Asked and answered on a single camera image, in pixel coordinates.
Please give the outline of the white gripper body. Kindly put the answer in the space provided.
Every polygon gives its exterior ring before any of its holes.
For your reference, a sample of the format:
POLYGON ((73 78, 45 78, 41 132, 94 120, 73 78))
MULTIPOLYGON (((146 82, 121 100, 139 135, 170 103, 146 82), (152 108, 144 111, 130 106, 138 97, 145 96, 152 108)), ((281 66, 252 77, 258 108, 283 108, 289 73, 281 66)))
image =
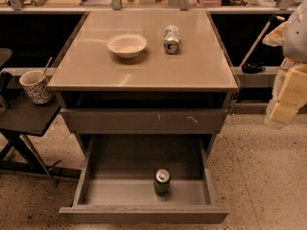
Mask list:
POLYGON ((298 66, 302 64, 301 62, 294 62, 290 61, 289 59, 285 58, 281 64, 281 66, 278 69, 277 75, 274 80, 274 85, 273 85, 273 91, 272 91, 272 101, 275 101, 276 103, 281 103, 286 105, 285 103, 282 103, 278 100, 278 95, 281 91, 282 85, 284 83, 286 73, 293 67, 298 66))

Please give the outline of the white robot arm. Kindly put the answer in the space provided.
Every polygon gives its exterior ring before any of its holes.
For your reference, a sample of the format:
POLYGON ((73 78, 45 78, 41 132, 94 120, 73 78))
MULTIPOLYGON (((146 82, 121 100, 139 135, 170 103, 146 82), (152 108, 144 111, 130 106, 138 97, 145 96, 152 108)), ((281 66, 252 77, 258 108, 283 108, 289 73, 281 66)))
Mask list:
POLYGON ((267 34, 263 43, 281 46, 284 56, 265 118, 267 127, 280 129, 307 104, 307 0, 301 2, 287 21, 267 34))

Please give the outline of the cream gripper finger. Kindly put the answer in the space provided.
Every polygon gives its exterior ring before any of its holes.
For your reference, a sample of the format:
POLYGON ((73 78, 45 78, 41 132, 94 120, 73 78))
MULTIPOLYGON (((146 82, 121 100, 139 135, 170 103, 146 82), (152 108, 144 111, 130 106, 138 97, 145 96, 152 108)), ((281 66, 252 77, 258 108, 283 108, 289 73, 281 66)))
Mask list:
POLYGON ((307 64, 295 66, 286 73, 278 100, 297 109, 307 103, 307 64))
POLYGON ((275 101, 269 102, 264 124, 269 128, 280 129, 288 125, 298 110, 275 101))

